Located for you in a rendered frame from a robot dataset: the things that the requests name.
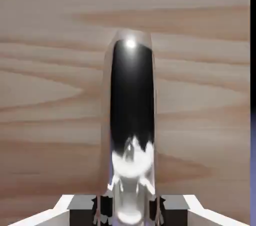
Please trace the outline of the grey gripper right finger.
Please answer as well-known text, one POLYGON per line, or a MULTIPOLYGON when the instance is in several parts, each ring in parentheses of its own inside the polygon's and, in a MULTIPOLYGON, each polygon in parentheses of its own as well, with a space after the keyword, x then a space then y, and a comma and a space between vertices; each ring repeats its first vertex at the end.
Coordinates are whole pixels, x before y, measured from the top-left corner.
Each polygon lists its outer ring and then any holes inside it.
POLYGON ((162 195, 156 203, 155 226, 250 226, 204 208, 195 195, 162 195))

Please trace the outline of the light wood cabinet door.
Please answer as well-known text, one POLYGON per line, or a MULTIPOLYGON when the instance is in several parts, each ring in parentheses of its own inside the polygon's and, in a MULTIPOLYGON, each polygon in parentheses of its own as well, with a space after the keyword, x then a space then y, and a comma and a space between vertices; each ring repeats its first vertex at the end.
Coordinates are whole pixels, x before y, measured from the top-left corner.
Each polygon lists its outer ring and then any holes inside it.
POLYGON ((104 56, 151 35, 157 185, 250 222, 250 0, 0 0, 0 226, 95 190, 104 56))

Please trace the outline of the curved shiny metal handle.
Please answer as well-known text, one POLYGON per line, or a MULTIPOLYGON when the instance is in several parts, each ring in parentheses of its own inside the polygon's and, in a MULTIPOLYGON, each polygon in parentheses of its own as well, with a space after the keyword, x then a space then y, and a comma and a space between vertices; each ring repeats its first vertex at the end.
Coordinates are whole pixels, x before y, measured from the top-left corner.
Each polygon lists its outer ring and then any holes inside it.
POLYGON ((122 29, 105 53, 100 117, 99 223, 152 226, 156 91, 152 40, 122 29))

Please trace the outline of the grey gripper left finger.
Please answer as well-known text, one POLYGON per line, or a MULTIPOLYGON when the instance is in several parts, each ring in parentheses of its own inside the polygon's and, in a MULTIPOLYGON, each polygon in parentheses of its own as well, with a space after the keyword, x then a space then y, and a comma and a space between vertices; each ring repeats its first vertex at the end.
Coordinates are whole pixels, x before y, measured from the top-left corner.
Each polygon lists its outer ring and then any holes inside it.
POLYGON ((112 197, 62 195, 54 208, 8 226, 112 226, 112 197))

